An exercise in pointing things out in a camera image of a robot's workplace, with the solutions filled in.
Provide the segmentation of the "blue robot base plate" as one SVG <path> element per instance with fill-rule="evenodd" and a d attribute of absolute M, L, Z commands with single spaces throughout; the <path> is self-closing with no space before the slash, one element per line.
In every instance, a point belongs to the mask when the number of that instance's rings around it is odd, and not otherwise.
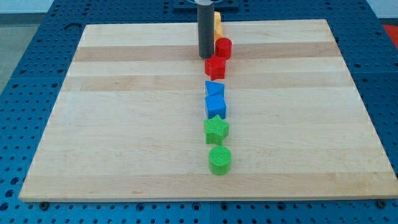
<path fill-rule="evenodd" d="M 214 2 L 216 10 L 222 9 L 239 9 L 240 0 L 217 0 Z M 172 0 L 172 7 L 174 11 L 196 11 L 197 4 L 194 0 Z"/>

